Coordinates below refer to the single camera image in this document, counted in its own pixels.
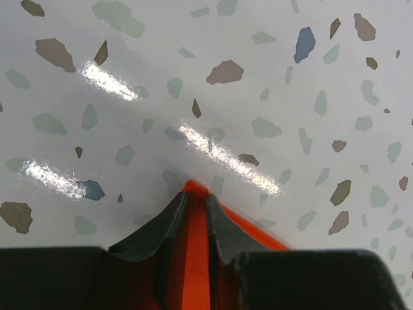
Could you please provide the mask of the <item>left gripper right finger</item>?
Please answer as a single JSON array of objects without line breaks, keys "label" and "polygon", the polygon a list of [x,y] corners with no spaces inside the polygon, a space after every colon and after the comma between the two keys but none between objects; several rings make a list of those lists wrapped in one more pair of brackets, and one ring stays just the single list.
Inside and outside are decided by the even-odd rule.
[{"label": "left gripper right finger", "polygon": [[214,194],[205,202],[208,226],[208,273],[210,302],[238,304],[242,298],[237,263],[241,253],[267,252],[268,248],[253,239],[224,211]]}]

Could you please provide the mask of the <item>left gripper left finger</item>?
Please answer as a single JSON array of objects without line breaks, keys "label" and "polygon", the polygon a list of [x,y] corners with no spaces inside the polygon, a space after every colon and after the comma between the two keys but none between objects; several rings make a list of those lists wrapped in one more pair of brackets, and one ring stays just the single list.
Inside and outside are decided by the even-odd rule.
[{"label": "left gripper left finger", "polygon": [[112,245],[122,301],[181,304],[188,244],[189,194],[179,192],[155,218]]}]

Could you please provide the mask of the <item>orange t shirt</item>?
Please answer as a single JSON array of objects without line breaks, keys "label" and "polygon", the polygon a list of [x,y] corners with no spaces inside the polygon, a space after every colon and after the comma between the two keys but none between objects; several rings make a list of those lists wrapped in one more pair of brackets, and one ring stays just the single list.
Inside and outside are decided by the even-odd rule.
[{"label": "orange t shirt", "polygon": [[210,232],[208,189],[188,181],[183,193],[189,195],[188,208],[174,240],[166,292],[157,296],[162,308],[281,309],[281,291],[265,283],[266,271],[246,278],[234,264],[224,264]]}]

